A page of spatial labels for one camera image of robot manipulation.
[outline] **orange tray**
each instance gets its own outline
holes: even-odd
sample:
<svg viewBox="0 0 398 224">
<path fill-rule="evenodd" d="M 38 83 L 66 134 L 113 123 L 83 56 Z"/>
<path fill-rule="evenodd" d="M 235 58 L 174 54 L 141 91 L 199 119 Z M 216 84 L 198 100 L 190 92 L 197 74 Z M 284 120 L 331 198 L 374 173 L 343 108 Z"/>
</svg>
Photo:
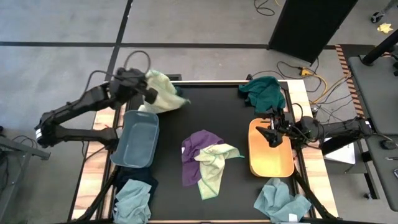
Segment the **orange tray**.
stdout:
<svg viewBox="0 0 398 224">
<path fill-rule="evenodd" d="M 256 129 L 268 128 L 268 119 L 257 118 L 249 125 L 250 170 L 258 177 L 289 177 L 294 171 L 293 152 L 290 139 L 282 137 L 282 144 L 272 148 L 265 137 Z"/>
</svg>

